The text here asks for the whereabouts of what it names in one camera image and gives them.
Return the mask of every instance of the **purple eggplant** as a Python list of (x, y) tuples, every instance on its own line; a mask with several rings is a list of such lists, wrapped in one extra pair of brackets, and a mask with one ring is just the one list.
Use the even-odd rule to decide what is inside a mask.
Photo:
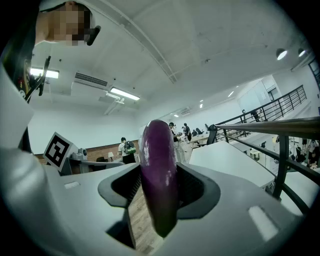
[(141, 145), (142, 189), (153, 227), (164, 238), (177, 223), (179, 206), (174, 140), (168, 124), (149, 122)]

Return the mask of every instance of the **lamp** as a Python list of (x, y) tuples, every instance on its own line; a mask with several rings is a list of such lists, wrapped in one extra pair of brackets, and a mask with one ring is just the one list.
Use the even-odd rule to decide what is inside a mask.
[(108, 153), (108, 158), (111, 158), (111, 162), (113, 161), (113, 160), (112, 160), (112, 157), (114, 157), (114, 153), (109, 152), (109, 153)]
[(286, 56), (286, 54), (287, 54), (287, 50), (285, 50), (285, 49), (282, 49), (282, 48), (279, 48), (279, 49), (277, 49), (276, 50), (276, 59), (279, 61), (279, 60), (281, 60), (284, 56)]
[(306, 50), (302, 49), (302, 48), (299, 48), (298, 50), (298, 54), (299, 54), (299, 57), (301, 57), (302, 55), (304, 55), (306, 53)]

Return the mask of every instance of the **air conditioner vent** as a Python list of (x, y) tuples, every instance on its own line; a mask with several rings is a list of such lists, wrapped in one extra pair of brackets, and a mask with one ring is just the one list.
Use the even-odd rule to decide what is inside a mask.
[(86, 74), (81, 74), (81, 73), (75, 73), (75, 78), (76, 79), (80, 79), (80, 80), (83, 80), (83, 81), (88, 81), (88, 82), (91, 82), (91, 83), (94, 83), (94, 84), (97, 84), (97, 85), (101, 85), (101, 86), (104, 86), (106, 87), (108, 82), (107, 81), (103, 81), (103, 80), (100, 80), (98, 78), (95, 78), (95, 77), (92, 77), (92, 76), (89, 76), (89, 75), (86, 75)]

